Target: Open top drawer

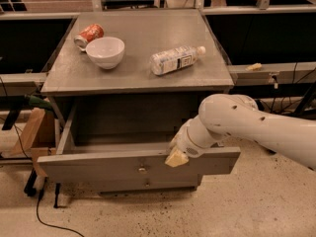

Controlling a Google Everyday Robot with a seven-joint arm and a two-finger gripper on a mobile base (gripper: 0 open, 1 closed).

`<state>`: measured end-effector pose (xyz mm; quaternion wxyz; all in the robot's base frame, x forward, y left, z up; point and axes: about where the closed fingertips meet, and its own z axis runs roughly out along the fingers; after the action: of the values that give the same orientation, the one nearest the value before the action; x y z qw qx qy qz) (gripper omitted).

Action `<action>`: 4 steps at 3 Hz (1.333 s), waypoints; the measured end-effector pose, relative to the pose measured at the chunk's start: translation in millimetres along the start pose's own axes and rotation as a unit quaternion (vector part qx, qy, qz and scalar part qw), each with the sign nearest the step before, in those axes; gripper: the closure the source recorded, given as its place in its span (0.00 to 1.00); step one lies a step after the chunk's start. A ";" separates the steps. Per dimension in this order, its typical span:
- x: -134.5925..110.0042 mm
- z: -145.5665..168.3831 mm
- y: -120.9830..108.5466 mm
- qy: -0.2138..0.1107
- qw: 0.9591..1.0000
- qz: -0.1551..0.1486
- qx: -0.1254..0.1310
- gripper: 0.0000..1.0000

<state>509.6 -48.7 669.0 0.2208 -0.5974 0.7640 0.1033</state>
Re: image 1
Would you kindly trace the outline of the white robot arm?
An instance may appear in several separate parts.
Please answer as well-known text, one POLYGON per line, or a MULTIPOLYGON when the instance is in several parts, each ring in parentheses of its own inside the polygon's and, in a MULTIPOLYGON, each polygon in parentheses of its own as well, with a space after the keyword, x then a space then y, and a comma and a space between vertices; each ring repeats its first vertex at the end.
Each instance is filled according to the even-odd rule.
POLYGON ((316 121, 269 114, 246 95, 213 94, 199 105, 169 146, 165 164, 178 167, 232 136, 256 142, 316 170, 316 121))

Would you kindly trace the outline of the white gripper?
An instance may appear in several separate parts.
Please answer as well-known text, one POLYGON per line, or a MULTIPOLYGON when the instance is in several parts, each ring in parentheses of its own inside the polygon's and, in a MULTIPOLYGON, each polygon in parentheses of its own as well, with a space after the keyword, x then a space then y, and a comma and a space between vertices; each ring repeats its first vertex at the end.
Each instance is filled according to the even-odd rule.
POLYGON ((169 144, 171 153, 165 160, 170 167, 179 167, 189 162, 189 157, 200 157, 205 148, 202 146, 203 135, 189 128, 181 128, 169 144))

